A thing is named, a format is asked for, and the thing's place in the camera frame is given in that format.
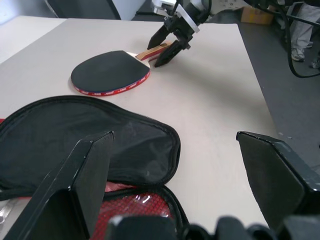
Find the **person in grey trousers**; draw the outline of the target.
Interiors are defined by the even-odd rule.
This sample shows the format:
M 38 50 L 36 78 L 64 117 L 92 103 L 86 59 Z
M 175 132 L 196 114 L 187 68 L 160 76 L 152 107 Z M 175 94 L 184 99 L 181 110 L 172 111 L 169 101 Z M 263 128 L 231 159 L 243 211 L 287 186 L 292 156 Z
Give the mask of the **person in grey trousers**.
M 320 19 L 320 6 L 303 3 L 297 14 L 298 18 L 309 22 Z M 313 26 L 301 21 L 294 21 L 290 27 L 291 33 L 291 59 L 296 62 L 304 62 L 305 49 L 313 46 L 311 41 Z

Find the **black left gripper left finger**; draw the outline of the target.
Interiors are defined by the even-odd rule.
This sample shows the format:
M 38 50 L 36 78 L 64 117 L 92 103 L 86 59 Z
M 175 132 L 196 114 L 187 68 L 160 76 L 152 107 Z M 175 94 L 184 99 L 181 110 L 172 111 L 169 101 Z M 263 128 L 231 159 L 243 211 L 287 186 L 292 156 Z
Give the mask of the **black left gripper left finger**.
M 78 141 L 47 174 L 3 240 L 89 240 L 105 194 L 113 141 L 113 131 Z

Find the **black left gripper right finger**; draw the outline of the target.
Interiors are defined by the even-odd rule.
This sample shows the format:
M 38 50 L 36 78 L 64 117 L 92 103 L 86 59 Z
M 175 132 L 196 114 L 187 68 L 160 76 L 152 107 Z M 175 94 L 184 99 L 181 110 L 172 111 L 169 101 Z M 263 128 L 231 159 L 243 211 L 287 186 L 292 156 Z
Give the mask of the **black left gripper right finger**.
M 290 215 L 320 215 L 320 174 L 284 141 L 239 131 L 247 179 L 268 226 L 279 231 Z

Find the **brown cardboard box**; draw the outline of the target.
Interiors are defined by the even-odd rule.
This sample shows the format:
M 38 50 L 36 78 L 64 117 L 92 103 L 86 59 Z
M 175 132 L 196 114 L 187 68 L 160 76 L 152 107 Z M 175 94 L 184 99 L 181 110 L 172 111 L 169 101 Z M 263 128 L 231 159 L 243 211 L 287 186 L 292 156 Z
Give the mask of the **brown cardboard box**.
M 273 15 L 253 7 L 244 7 L 241 14 L 241 23 L 270 25 L 273 21 Z

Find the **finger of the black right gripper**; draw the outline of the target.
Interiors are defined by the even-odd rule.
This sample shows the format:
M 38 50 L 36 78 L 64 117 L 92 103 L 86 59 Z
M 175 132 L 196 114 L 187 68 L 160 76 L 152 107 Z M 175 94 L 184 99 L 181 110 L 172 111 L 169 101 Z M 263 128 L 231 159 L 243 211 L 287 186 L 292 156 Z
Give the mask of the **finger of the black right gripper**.
M 163 25 L 150 39 L 147 49 L 150 50 L 152 48 L 155 48 L 159 46 L 161 43 L 165 41 L 167 36 L 171 32 L 166 28 L 165 25 Z
M 157 58 L 154 67 L 158 68 L 168 64 L 180 51 L 182 51 L 183 44 L 175 40 L 170 46 L 168 46 Z

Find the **black table tennis paddle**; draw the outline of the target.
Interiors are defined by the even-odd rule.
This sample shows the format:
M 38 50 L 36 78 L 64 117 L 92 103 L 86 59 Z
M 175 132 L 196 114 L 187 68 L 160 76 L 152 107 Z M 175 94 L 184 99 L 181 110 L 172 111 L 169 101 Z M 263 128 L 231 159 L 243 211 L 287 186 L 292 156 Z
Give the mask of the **black table tennis paddle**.
M 91 57 L 71 72 L 70 81 L 81 94 L 105 97 L 131 90 L 145 82 L 151 73 L 150 62 L 172 43 L 167 41 L 139 54 L 124 50 Z

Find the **black mesh office chair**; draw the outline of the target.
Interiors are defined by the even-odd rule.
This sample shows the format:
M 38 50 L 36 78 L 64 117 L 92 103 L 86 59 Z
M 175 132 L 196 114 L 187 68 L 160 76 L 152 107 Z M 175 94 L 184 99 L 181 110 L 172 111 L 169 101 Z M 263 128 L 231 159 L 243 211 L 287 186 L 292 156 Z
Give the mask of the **black mesh office chair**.
M 121 20 L 112 0 L 44 0 L 58 18 Z

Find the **black and red paddle case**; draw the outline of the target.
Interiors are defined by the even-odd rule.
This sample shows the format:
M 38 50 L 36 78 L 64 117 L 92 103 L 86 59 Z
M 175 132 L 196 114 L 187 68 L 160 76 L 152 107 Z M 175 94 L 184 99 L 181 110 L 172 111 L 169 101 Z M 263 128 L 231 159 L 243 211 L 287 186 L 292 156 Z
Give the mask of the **black and red paddle case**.
M 0 123 L 0 201 L 30 201 L 78 141 L 105 131 L 113 132 L 113 144 L 89 240 L 178 240 L 188 220 L 166 184 L 179 165 L 179 135 L 167 124 L 97 98 L 44 98 Z

